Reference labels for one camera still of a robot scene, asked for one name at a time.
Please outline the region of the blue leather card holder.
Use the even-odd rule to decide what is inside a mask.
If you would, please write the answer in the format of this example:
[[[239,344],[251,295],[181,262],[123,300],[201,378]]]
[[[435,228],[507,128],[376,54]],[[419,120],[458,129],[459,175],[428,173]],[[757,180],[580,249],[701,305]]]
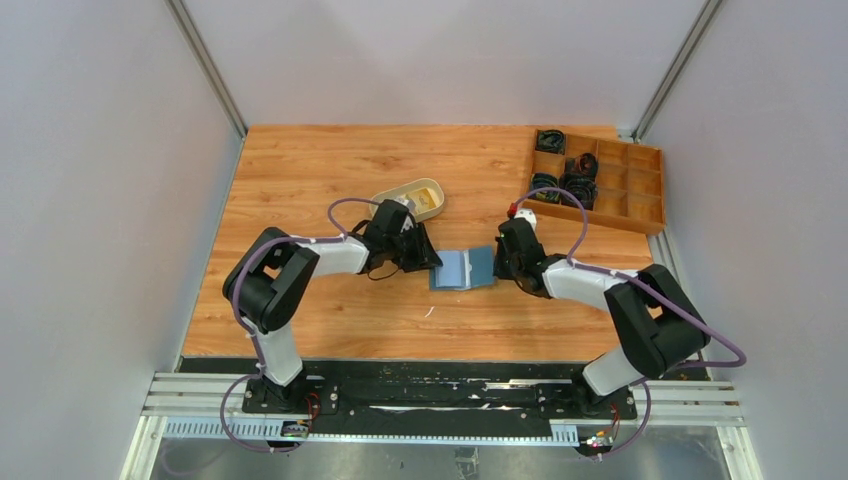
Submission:
[[[442,265],[430,271],[431,291],[467,291],[496,283],[495,251],[491,246],[440,250],[437,255]]]

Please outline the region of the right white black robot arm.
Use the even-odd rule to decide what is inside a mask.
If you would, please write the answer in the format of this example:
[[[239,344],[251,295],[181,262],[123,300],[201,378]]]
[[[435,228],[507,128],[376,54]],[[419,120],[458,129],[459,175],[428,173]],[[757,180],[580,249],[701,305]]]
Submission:
[[[589,305],[612,319],[618,346],[571,377],[571,403],[580,415],[598,416],[612,395],[663,376],[710,343],[703,319],[666,267],[614,271],[547,254],[531,222],[518,216],[498,232],[496,260],[522,291]]]

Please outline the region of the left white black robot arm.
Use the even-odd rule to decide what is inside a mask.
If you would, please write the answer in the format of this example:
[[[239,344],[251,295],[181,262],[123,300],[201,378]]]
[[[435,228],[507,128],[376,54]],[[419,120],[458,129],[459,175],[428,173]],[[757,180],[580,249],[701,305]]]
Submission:
[[[443,264],[425,225],[406,203],[389,199],[375,208],[371,218],[335,236],[306,237],[267,227],[224,282],[222,294],[257,355],[258,372],[250,385],[262,387],[283,413],[298,411],[308,397],[292,321],[311,280],[369,275],[385,263],[404,273]]]

